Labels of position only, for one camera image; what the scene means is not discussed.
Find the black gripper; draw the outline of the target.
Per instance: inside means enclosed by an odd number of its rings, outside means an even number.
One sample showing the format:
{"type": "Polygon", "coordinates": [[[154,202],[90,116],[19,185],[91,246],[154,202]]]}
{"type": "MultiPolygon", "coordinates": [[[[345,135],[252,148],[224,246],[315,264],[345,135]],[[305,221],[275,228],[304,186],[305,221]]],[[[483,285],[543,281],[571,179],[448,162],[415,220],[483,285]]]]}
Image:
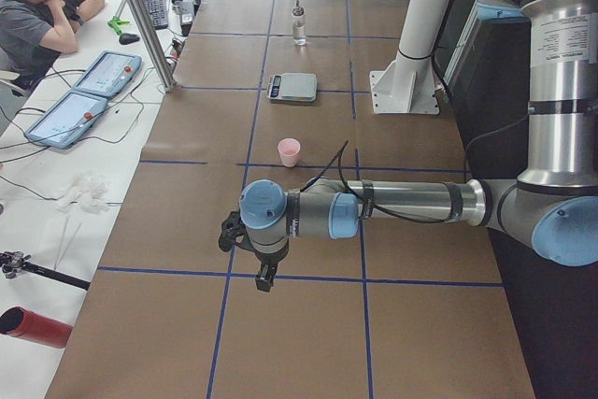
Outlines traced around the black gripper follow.
{"type": "Polygon", "coordinates": [[[256,288],[260,292],[270,292],[274,284],[274,276],[278,271],[278,264],[287,256],[288,248],[265,253],[263,251],[254,251],[261,265],[255,278],[256,288]]]}

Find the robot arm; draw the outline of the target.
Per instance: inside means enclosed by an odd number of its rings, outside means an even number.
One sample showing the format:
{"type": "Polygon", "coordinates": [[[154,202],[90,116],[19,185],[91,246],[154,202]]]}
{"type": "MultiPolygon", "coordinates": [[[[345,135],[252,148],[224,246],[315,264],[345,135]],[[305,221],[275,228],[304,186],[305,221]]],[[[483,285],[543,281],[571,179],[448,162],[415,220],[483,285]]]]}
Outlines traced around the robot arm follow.
{"type": "Polygon", "coordinates": [[[348,238],[388,215],[499,230],[554,263],[597,259],[597,0],[477,0],[483,21],[531,23],[528,162],[514,179],[463,184],[317,176],[299,190],[257,180],[222,223],[220,248],[256,255],[269,291],[293,237],[348,238]]]}

